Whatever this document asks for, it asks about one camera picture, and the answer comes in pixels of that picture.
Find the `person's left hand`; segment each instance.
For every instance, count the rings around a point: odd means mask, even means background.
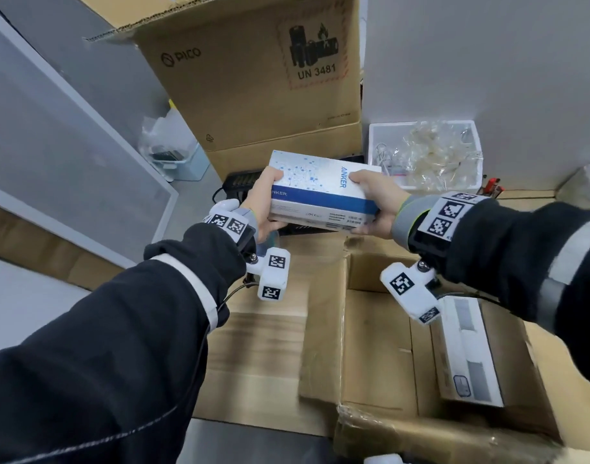
[[[288,225],[283,221],[269,221],[269,207],[271,205],[271,186],[276,180],[282,179],[283,171],[267,166],[254,186],[248,191],[248,196],[241,204],[242,208],[249,208],[254,213],[259,224],[257,239],[263,242],[272,231]]]

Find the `white foam box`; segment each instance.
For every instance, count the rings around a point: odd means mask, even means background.
[[[418,122],[385,122],[383,124],[370,124],[368,127],[368,164],[374,163],[374,152],[376,147],[383,143],[388,149],[395,150],[397,147],[404,145],[404,138],[413,130],[413,126]],[[465,136],[465,143],[472,143],[475,149],[482,152],[482,144],[477,134],[476,123],[474,121],[445,121],[448,125],[456,127],[459,131],[469,130]],[[481,187],[483,179],[483,159],[477,163],[477,176],[474,184],[467,189],[460,189],[462,192],[475,194]],[[397,174],[392,176],[394,181],[407,192],[412,194],[423,194],[414,186],[407,185],[406,174]]]
[[[380,166],[274,150],[269,165],[284,171],[271,188],[270,218],[298,225],[350,231],[378,210],[349,173]]]
[[[441,397],[503,407],[482,311],[476,298],[445,296],[430,325]]]

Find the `person's left arm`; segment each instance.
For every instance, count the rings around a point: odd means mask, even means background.
[[[267,221],[280,177],[267,168],[239,212],[261,240],[282,225]],[[0,351],[1,463],[175,462],[205,375],[205,336],[228,318],[211,307],[245,261],[206,223],[144,258]]]

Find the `black sweatshirt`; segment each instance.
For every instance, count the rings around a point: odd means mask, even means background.
[[[521,213],[482,202],[461,220],[440,268],[534,320],[551,261],[588,220],[590,211],[562,203]],[[0,463],[175,462],[205,375],[208,320],[180,272],[147,260],[163,252],[190,268],[218,305],[245,273],[231,238],[200,223],[181,242],[148,246],[145,262],[0,351]],[[218,325],[227,318],[221,310]],[[563,294],[555,330],[590,380],[590,251]]]

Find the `wrist-mounted device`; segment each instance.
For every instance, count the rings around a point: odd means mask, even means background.
[[[486,198],[463,192],[443,194],[409,235],[409,250],[425,254],[423,259],[411,267],[395,262],[381,272],[385,288],[409,317],[420,324],[430,324],[441,314],[441,305],[430,291],[433,285],[438,285],[437,272],[426,262],[426,257],[445,258],[460,220]]]
[[[286,249],[270,247],[263,257],[258,256],[256,229],[245,216],[247,212],[239,209],[236,198],[223,200],[212,207],[203,222],[222,228],[237,244],[245,259],[246,280],[254,275],[259,277],[257,296],[263,301],[280,301],[288,282],[291,254]]]

